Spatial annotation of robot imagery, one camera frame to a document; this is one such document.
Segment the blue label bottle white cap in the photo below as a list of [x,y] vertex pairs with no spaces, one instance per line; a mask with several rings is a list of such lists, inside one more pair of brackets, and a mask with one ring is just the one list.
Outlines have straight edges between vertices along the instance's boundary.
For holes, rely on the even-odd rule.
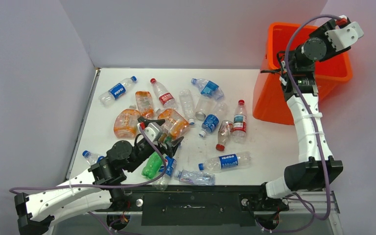
[[227,111],[228,105],[225,102],[216,103],[211,112],[203,121],[198,135],[204,138],[207,134],[211,134],[214,130],[216,130],[219,123],[226,117]]

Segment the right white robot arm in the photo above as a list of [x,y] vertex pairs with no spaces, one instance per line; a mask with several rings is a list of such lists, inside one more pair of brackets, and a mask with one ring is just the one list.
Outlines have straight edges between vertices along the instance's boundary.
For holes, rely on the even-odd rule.
[[364,33],[357,22],[345,15],[326,15],[327,21],[309,34],[308,39],[292,48],[290,38],[286,49],[276,55],[283,97],[291,111],[299,145],[299,161],[287,166],[283,176],[265,184],[257,196],[258,205],[269,210],[277,198],[298,191],[329,189],[331,182],[343,171],[336,161],[323,132],[319,111],[319,92],[315,81],[315,63],[323,62],[348,51]]

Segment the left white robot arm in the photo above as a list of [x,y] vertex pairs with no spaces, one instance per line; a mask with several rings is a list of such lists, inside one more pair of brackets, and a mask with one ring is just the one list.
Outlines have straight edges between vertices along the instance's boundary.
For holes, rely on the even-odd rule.
[[165,140],[162,126],[165,119],[138,118],[141,140],[134,143],[117,141],[106,156],[82,173],[54,187],[14,187],[18,230],[22,235],[43,235],[50,227],[68,218],[96,210],[122,210],[131,205],[125,189],[135,188],[159,180],[125,185],[125,172],[135,171],[153,153],[167,165],[165,157],[172,157],[183,137]]

